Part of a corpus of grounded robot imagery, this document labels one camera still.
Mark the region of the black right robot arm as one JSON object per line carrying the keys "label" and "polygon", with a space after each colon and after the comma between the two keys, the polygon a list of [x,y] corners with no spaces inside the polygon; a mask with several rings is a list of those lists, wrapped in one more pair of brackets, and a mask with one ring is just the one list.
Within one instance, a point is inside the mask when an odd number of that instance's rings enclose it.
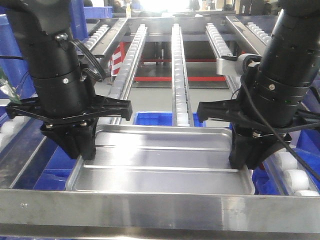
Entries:
{"label": "black right robot arm", "polygon": [[320,3],[282,0],[259,64],[241,77],[237,98],[200,102],[200,121],[216,118],[232,125],[229,162],[255,169],[281,149],[289,133],[316,128],[320,116],[300,108],[320,68]]}

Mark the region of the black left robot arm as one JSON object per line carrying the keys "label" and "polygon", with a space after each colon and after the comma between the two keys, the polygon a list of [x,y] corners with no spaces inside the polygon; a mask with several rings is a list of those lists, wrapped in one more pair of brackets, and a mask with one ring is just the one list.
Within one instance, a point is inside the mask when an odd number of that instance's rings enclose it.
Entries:
{"label": "black left robot arm", "polygon": [[94,83],[106,73],[73,37],[68,0],[3,0],[0,5],[37,93],[37,97],[9,103],[7,115],[42,121],[41,133],[70,158],[92,160],[99,118],[129,120],[131,102],[96,94]]}

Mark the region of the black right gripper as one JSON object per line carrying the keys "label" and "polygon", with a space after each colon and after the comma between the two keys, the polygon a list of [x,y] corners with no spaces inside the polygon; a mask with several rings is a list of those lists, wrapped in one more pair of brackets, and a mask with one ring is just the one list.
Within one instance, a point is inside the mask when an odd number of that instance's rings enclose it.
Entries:
{"label": "black right gripper", "polygon": [[210,118],[230,122],[232,169],[254,170],[280,149],[291,132],[318,129],[320,114],[303,107],[305,96],[314,86],[319,70],[290,73],[285,79],[266,75],[258,66],[241,77],[235,99],[198,104],[200,121]]}

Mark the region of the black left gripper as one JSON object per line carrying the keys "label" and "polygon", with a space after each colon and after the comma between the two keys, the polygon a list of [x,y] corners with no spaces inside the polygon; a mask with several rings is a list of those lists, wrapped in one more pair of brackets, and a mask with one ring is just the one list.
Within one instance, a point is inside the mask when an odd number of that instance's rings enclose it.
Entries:
{"label": "black left gripper", "polygon": [[[92,79],[100,75],[89,68],[73,70],[47,70],[29,68],[37,97],[10,102],[5,110],[10,119],[27,116],[43,121],[46,125],[68,126],[99,117],[121,117],[129,120],[132,104],[129,100],[97,95]],[[96,155],[95,138],[86,132],[45,132],[44,135],[60,146],[71,158],[79,156],[92,160]]]}

